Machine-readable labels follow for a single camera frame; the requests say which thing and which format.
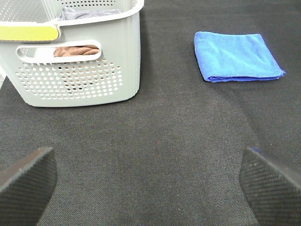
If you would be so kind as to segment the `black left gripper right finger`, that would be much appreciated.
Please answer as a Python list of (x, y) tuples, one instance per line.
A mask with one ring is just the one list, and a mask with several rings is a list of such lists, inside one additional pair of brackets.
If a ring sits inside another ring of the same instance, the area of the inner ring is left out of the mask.
[(301, 224), (301, 175), (263, 151), (244, 150), (239, 183), (261, 226)]

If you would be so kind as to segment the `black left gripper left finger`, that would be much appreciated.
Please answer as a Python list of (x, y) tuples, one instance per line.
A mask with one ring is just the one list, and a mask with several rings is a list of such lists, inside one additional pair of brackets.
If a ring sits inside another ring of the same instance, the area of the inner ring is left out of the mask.
[(57, 183), (52, 147), (43, 147), (0, 173), (0, 224), (35, 226)]

